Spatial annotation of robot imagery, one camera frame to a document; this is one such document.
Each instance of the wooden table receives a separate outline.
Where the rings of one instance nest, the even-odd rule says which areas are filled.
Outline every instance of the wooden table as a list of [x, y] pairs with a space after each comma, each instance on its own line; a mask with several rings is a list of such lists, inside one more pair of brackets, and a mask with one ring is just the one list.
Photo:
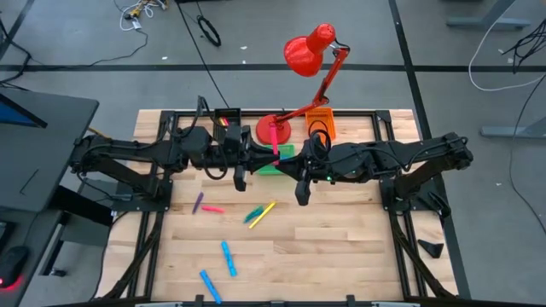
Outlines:
[[[160, 112], [140, 111], [134, 134], [138, 141], [155, 139]], [[391, 110], [391, 115], [398, 141], [419, 139], [411, 110]], [[188, 126], [190, 120], [181, 120], [180, 126]], [[254, 127], [257, 121], [243, 117], [242, 124]], [[291, 119], [290, 124], [290, 143], [298, 153], [306, 139], [305, 120]], [[210, 119], [200, 119], [198, 125], [212, 134]], [[369, 119], [336, 118], [335, 126], [334, 144], [374, 140]], [[131, 163], [131, 167], [142, 173], [149, 171], [149, 165], [142, 163]], [[205, 294], [205, 300], [212, 301], [199, 276], [202, 269], [225, 301], [342, 301], [347, 294], [355, 294], [357, 300], [402, 299], [392, 233], [377, 181], [312, 184], [310, 204], [298, 206], [296, 182], [287, 176], [247, 176], [247, 191], [242, 193], [235, 190], [232, 175], [233, 171], [223, 180], [213, 181], [204, 171], [188, 168], [172, 177], [171, 209], [161, 234], [152, 300], [193, 301], [196, 294]], [[192, 215], [200, 191], [205, 194], [202, 204], [222, 207], [225, 214], [198, 211]], [[272, 200], [277, 202], [276, 207], [254, 229], [242, 223], [257, 205]], [[113, 228], [98, 296], [111, 289], [131, 262], [140, 215], [129, 213]], [[417, 239], [445, 243], [435, 213], [415, 211], [412, 217]], [[229, 276], [221, 240], [228, 241], [235, 255], [236, 278]], [[444, 287], [456, 293], [447, 249], [440, 259], [432, 259], [419, 249]], [[415, 275], [407, 256], [406, 265], [416, 295]], [[137, 293], [142, 293], [143, 271]]]

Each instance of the gray floor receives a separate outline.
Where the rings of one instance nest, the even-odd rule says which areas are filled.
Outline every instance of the gray floor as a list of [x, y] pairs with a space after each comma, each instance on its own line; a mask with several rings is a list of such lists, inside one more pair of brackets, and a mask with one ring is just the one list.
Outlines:
[[[11, 26], [26, 0], [0, 2]], [[118, 0], [120, 5], [132, 4]], [[441, 0], [398, 0], [409, 50], [416, 65], [467, 65], [482, 31], [444, 25], [449, 15], [481, 15], [491, 1], [453, 3]], [[352, 46], [349, 63], [403, 64], [391, 12], [386, 1], [231, 0], [204, 2], [205, 16], [220, 31], [217, 49], [199, 37], [208, 63], [283, 63], [282, 47], [293, 36], [310, 32], [321, 21], [332, 22], [338, 38]], [[197, 14], [194, 3], [183, 4]], [[508, 17], [532, 23], [523, 32], [494, 32], [485, 41], [475, 65], [508, 65], [508, 49], [546, 15], [541, 1], [517, 1]], [[109, 64], [199, 64], [200, 59], [176, 7], [142, 19], [148, 46], [130, 59]], [[143, 37], [119, 29], [119, 12], [110, 0], [36, 0], [15, 41], [45, 64], [88, 64], [130, 53]], [[0, 64], [20, 63], [10, 48]], [[329, 55], [326, 62], [333, 58]], [[546, 65], [544, 53], [527, 65]], [[307, 103], [320, 78], [293, 72], [212, 72], [227, 101], [237, 107], [296, 107]], [[8, 75], [3, 72], [0, 77]], [[536, 78], [534, 73], [476, 73], [482, 86], [499, 87]], [[526, 205], [510, 188], [508, 145], [479, 135], [482, 125], [512, 125], [531, 87], [481, 92], [464, 72], [419, 72], [417, 79], [434, 135], [455, 131], [468, 136], [476, 159], [465, 171], [445, 174], [462, 260], [473, 298], [546, 304], [546, 237]], [[16, 82], [31, 90], [97, 99], [101, 105], [92, 125], [116, 138], [128, 138], [141, 108], [191, 108], [197, 95], [212, 107], [222, 102], [205, 72], [35, 72]], [[414, 108], [405, 72], [340, 72], [328, 92], [332, 107]], [[523, 124], [546, 115], [546, 90], [534, 96]], [[517, 141], [514, 178], [539, 213], [546, 213], [542, 142]], [[63, 181], [75, 187], [73, 178]], [[68, 268], [64, 279], [36, 279], [22, 306], [71, 303], [87, 299], [98, 278], [101, 248], [66, 246], [56, 266]], [[81, 258], [76, 265], [74, 259]], [[70, 285], [71, 291], [58, 291]]]

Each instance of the orange container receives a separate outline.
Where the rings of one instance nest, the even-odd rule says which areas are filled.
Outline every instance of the orange container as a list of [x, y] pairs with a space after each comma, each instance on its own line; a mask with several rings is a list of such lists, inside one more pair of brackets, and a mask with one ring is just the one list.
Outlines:
[[[325, 130], [330, 139], [335, 140], [334, 111], [331, 107], [316, 107], [305, 114], [305, 125], [307, 131], [312, 133], [314, 130]], [[319, 134], [322, 143], [326, 142], [326, 136]]]

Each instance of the purple marker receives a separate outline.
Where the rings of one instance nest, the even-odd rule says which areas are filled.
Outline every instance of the purple marker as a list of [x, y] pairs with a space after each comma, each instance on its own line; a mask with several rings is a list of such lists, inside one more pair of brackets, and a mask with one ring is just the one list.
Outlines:
[[197, 200], [195, 201], [195, 205], [194, 205], [194, 210], [191, 212], [191, 214], [195, 214], [197, 212], [197, 207], [199, 207], [199, 204], [203, 200], [203, 196], [205, 196], [203, 192], [200, 192], [199, 196], [197, 196]]

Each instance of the desk lamp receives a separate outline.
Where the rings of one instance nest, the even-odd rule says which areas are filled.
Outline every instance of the desk lamp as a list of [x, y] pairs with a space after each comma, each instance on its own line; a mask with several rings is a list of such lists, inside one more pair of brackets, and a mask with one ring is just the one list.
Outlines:
[[290, 138], [290, 124], [288, 120], [327, 104], [329, 99], [324, 95], [329, 85], [334, 80], [335, 74], [340, 70], [345, 58], [349, 55], [350, 48], [338, 43], [335, 39], [335, 29], [328, 23], [319, 25], [309, 36], [292, 38], [284, 46], [284, 58], [288, 66], [297, 74], [304, 77], [312, 77], [318, 73], [322, 66], [322, 53], [328, 47], [334, 48], [335, 61], [326, 78], [322, 80], [312, 103], [282, 116], [267, 115], [261, 118], [256, 125], [256, 136], [263, 144], [283, 144]]

